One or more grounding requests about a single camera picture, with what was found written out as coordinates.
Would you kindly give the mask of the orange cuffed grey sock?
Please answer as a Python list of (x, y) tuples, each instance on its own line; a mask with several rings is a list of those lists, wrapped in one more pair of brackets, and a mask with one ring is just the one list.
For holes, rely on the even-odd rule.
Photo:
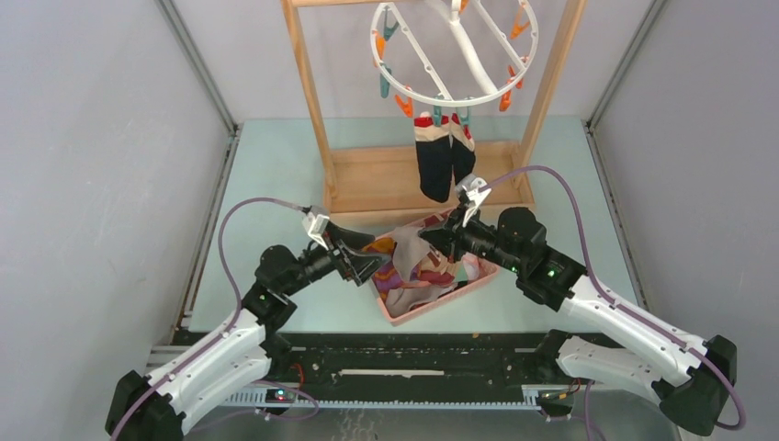
[(388, 292), (384, 300), (388, 314), (397, 318), (408, 313), (414, 307), (438, 300), (453, 291), (457, 286), (440, 287), (429, 285), (425, 287), (397, 288)]

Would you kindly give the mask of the navy santa sock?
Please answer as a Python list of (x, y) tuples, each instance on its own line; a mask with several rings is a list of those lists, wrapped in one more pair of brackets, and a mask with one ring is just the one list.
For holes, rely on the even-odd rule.
[(436, 125), (433, 115), (424, 111), (413, 120), (413, 134), (420, 189), (427, 198), (445, 203), (453, 175), (448, 117)]
[(475, 142), (469, 126), (456, 111), (451, 115), (449, 128), (453, 174), (455, 183), (459, 184), (465, 177), (473, 173), (476, 163)]

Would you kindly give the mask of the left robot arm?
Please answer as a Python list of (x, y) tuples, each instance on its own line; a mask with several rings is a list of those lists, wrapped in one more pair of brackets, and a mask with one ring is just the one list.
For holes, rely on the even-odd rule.
[(329, 223), (300, 254), (273, 245), (238, 308), (183, 354), (148, 374), (117, 383), (106, 421), (113, 440), (181, 440), (251, 382), (279, 382), (290, 371), (289, 343), (278, 330), (297, 309), (291, 296), (336, 274), (361, 286), (390, 255), (370, 250), (374, 236)]

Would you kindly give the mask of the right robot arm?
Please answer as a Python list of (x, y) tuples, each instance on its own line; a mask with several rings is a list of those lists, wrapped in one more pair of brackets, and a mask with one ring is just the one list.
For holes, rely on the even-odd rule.
[(724, 427), (719, 417), (737, 379), (732, 341), (687, 333), (604, 287), (585, 265), (548, 245), (547, 230), (530, 209), (505, 209), (494, 226), (465, 214), (457, 208), (419, 235), (452, 260), (473, 254), (515, 273), (527, 298), (589, 323), (619, 345), (552, 330), (534, 360), (540, 380), (557, 384), (568, 376), (629, 391), (695, 435)]

